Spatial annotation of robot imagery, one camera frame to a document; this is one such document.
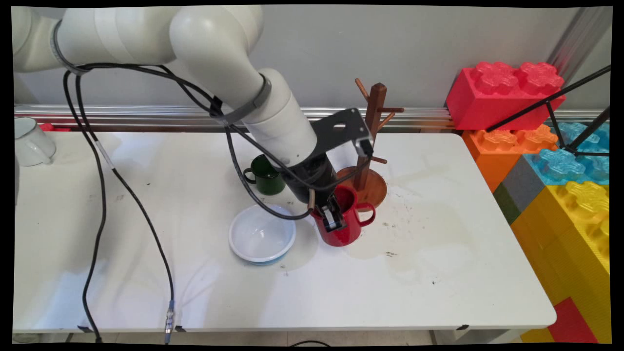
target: red mug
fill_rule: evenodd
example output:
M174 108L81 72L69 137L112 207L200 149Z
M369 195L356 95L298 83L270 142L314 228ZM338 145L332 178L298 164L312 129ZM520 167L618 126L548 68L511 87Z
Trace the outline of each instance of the red mug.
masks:
M336 187L334 195L336 196L336 200L340 206L347 228L327 233L327 231L325 231L325 226L323 225L323 218L321 218L316 211L312 212L311 215L316 221L316 226L318 227L318 231L321 233L323 241L325 241L328 245L349 245L359 237L359 234L362 232L362 227L366 227L370 223L373 223L375 220L375 206L368 202L359 204L358 195L355 190L343 185ZM370 209L373 211L373 215L371 218L361 222L358 217L358 209Z

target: giant lego brick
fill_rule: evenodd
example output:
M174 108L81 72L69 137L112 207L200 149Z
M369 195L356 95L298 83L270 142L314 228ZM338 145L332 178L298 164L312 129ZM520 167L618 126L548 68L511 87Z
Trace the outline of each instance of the giant lego brick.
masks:
M532 329L520 336L522 342L555 342L548 328Z
M503 212L503 216L507 220L507 224L514 223L516 218L520 215L520 211L518 207L515 206L514 200L509 196L507 189L503 184L499 185L494 191L494 199L496 203L499 205L501 212Z
M611 342L606 189L592 182L547 186L521 213L514 227L520 225L520 219L528 223L539 248L598 341Z
M555 312L557 321L548 327L555 342L598 343L572 299L568 298L557 304Z
M610 139L609 131L610 131L609 123L603 123L594 132L594 134L596 134L600 138L600 141L598 141L598 146L607 150L609 150L609 139Z
M576 139L581 134L581 132L583 132L587 128L585 124L578 122L559 123L558 125L559 131L561 131L561 136L566 145L569 145L571 142L573 142L574 139ZM599 147L599 141L600 137L597 136L596 133L592 133L579 145L578 149L585 151L595 150Z
M557 136L545 124L533 131L464 131L462 138L492 192L520 155L557 149Z
M536 239L538 236L543 235L544 228L535 226L535 223L527 220L526 214L523 213L514 221L511 229L524 251L524 255L531 264L535 275L542 284L550 303L554 306L570 297Z
M565 150L544 149L537 155L519 157L502 183L522 212L546 185L565 185L570 181L608 185L609 157L574 157Z
M595 265L584 265L558 240L546 247L544 254L598 342L612 342L608 274Z
M562 84L557 70L544 62L525 62L518 69L502 62L480 62L461 70L446 103L456 129L487 129L559 91ZM565 96L553 100L552 108L557 109L564 100ZM540 106L499 129L536 129L549 116L546 106Z

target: white wall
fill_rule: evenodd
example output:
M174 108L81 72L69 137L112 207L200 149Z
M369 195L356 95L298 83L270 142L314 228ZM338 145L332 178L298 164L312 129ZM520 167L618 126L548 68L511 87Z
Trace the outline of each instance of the white wall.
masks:
M301 106L362 106L353 80L388 86L387 105L441 107L462 67L548 58L577 8L266 5L264 33L251 54L273 67ZM40 9L60 17L62 9ZM188 78L179 62L169 65ZM18 74L22 102L64 104L63 69ZM191 105L178 86L120 70L83 78L86 104Z
M570 83L579 81L611 64L612 36L613 26L610 26L605 32L605 35L596 43L596 47L594 47L593 51L587 56L577 73L570 79ZM610 84L611 72L566 94L566 101L559 108L606 109L610 104Z

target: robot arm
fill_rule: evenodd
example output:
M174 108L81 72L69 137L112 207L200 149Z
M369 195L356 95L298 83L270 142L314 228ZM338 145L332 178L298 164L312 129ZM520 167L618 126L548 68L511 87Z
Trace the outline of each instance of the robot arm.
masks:
M62 67L50 44L58 20L41 17L28 7L12 7L11 17L15 71ZM274 69L257 71L249 61L262 27L258 5L80 8L66 11L57 42L74 65L165 64L177 58L233 109L258 95L264 76L271 82L270 95L242 122L260 145L298 176L310 184L330 184L336 173L324 152L313 155L315 131L286 81ZM295 196L307 202L307 188L276 168ZM342 218L332 193L333 189L317 192L315 197L319 212L335 217L328 230L340 228Z

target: white bowl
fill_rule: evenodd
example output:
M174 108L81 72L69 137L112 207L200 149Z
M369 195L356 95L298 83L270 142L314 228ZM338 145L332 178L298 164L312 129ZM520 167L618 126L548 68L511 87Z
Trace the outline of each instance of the white bowl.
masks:
M267 204L285 215L290 211L278 205ZM249 263L270 265L279 261L295 243L293 220L281 219L253 205L240 212L230 225L230 248Z

